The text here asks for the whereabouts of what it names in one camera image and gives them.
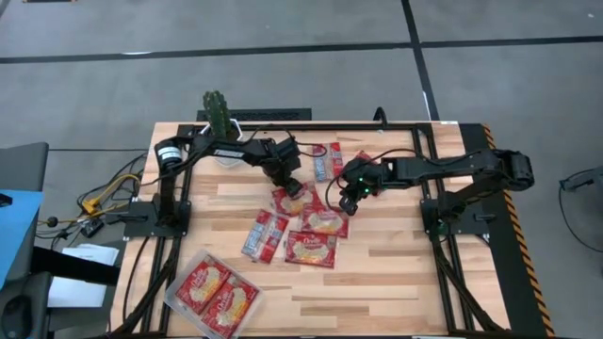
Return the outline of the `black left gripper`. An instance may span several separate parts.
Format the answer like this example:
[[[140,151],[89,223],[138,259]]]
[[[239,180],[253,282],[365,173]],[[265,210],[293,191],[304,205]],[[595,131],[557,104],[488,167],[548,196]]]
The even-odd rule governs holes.
[[[261,161],[261,168],[270,180],[279,187],[285,187],[289,198],[295,198],[303,189],[303,183],[292,177],[292,172],[301,166],[301,151],[293,137],[282,141],[268,139],[266,150],[269,156]]]

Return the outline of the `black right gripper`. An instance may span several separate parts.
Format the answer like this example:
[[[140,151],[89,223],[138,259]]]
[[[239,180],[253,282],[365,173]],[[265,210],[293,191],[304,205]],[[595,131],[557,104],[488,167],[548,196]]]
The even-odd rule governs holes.
[[[382,192],[383,166],[365,158],[354,158],[341,172],[340,178],[347,184],[340,188],[339,207],[350,216],[358,210],[359,198],[349,196],[378,196]]]

